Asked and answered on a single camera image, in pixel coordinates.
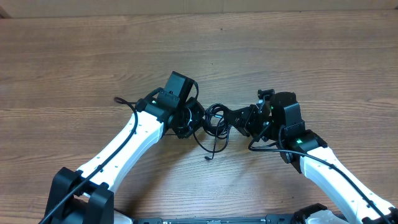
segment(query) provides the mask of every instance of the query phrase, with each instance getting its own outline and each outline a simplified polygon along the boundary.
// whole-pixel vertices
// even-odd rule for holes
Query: robotic arm
[[[197,89],[196,97],[187,100],[193,85]],[[350,223],[398,222],[398,210],[394,206],[371,192],[351,174],[321,137],[311,130],[305,130],[294,93],[275,94],[274,90],[259,90],[258,97],[257,104],[246,108],[231,111],[220,106],[216,110],[206,110],[205,113],[197,101],[197,83],[173,72],[165,88],[154,90],[136,103],[137,120],[133,114],[123,130],[99,154],[75,172],[63,167],[56,174],[47,202],[46,216],[41,223],[132,223],[130,218],[114,211],[113,195],[123,178],[168,129],[173,129],[178,138],[188,138],[200,127],[211,133],[214,129],[215,133],[223,131],[219,126],[209,127],[203,119],[205,115],[223,118],[225,127],[233,126],[242,135],[252,136],[249,145],[252,151],[280,152],[286,163],[291,163],[299,173],[316,183],[331,198]],[[135,125],[136,131],[131,139],[116,152]],[[271,146],[277,146],[278,149],[252,146],[260,140],[275,141]],[[92,175],[99,167],[101,170]],[[83,182],[86,184],[81,189],[76,189]],[[84,194],[89,197],[88,203],[73,196],[68,197],[72,191],[77,196]],[[292,223],[330,221],[344,222],[321,206],[298,211]]]

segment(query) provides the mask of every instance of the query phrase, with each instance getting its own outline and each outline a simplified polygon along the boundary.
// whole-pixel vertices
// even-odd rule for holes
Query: wooden tabletop
[[[134,101],[178,71],[204,107],[294,91],[306,126],[371,190],[398,205],[398,11],[0,20],[0,223],[37,223],[51,181],[102,150]],[[212,138],[199,138],[210,147]],[[124,179],[134,217],[240,217],[337,208],[278,154],[233,129],[213,161],[165,136]]]

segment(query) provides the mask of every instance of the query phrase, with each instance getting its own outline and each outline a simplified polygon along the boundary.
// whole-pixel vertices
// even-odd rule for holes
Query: beige wall
[[[5,15],[25,18],[394,9],[398,6],[398,0],[0,0],[0,6]]]

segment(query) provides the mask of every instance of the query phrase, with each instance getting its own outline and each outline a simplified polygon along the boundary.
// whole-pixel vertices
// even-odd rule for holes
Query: wall
[[[398,0],[0,0],[3,17],[394,9]]]

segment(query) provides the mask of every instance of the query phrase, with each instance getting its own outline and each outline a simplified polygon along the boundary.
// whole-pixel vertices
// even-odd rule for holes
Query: bundle of black wire
[[[205,132],[214,137],[214,144],[213,144],[213,150],[209,150],[207,148],[205,148],[202,144],[200,144],[197,136],[195,135],[195,133],[193,133],[193,137],[195,138],[196,142],[198,143],[198,145],[204,149],[206,152],[210,152],[211,153],[211,158],[208,156],[205,156],[205,159],[210,161],[214,158],[214,154],[222,152],[228,145],[228,141],[229,141],[229,132],[231,131],[232,128],[232,124],[229,124],[225,119],[224,119],[224,115],[226,112],[228,112],[229,109],[222,105],[221,103],[215,103],[211,106],[209,106],[209,108],[206,109],[205,111],[205,119],[203,122],[203,130],[205,130]],[[214,126],[211,123],[212,118],[219,118],[217,125]],[[217,139],[225,139],[225,144],[224,146],[219,149],[216,150],[216,146],[217,146]]]
[[[323,159],[319,159],[315,156],[311,156],[307,153],[303,153],[303,152],[296,152],[296,151],[292,151],[292,150],[287,150],[284,149],[283,147],[283,142],[282,142],[282,130],[285,128],[284,125],[280,126],[279,128],[279,132],[278,132],[278,141],[273,142],[272,144],[268,144],[266,146],[257,146],[257,147],[253,147],[252,145],[255,142],[259,142],[260,138],[264,135],[264,133],[272,126],[272,123],[269,123],[262,131],[261,133],[258,135],[258,137],[253,138],[253,140],[250,142],[248,148],[250,151],[254,151],[254,152],[286,152],[286,153],[292,153],[292,154],[297,154],[300,156],[306,156],[308,158],[311,158],[313,160],[316,160],[326,166],[328,166],[329,168],[335,170],[337,173],[339,173],[341,176],[343,176],[343,178],[345,180],[347,180],[347,182],[357,191],[357,193],[359,193],[360,196],[362,196],[363,200],[365,200],[368,205],[370,207],[373,208],[373,210],[380,215],[380,217],[383,219],[385,224],[391,224],[390,221],[388,220],[388,218],[380,211],[380,209],[378,209],[376,207],[376,205],[374,204],[374,202],[372,200],[370,200],[363,192],[361,189],[359,189],[359,187],[343,172],[341,171],[339,168],[337,168],[334,164],[330,164],[329,162],[324,161]],[[272,146],[277,146],[278,149],[274,149],[274,148],[270,148]]]
[[[137,129],[137,126],[138,126],[138,114],[137,114],[137,111],[136,111],[135,107],[133,107],[133,105],[132,105],[132,104],[135,104],[136,102],[128,102],[128,101],[126,101],[126,100],[124,100],[122,98],[119,98],[119,97],[115,97],[113,100],[115,102],[117,102],[117,103],[120,103],[120,104],[123,104],[123,105],[128,105],[132,109],[132,111],[134,113],[134,126],[131,129],[130,134],[128,135],[126,140],[124,140],[123,143],[101,165],[99,165],[89,176],[86,177],[85,180],[83,180],[80,184],[78,184],[56,206],[54,206],[54,208],[51,209],[51,211],[48,212],[48,214],[39,222],[39,224],[46,223],[50,219],[50,217],[59,209],[59,207],[61,205],[63,205],[75,193],[79,192],[90,181],[90,179],[95,176],[95,174],[97,174],[111,159],[113,159],[113,157],[127,144],[127,142],[129,142],[129,140],[131,139],[132,135],[136,132],[136,129]]]

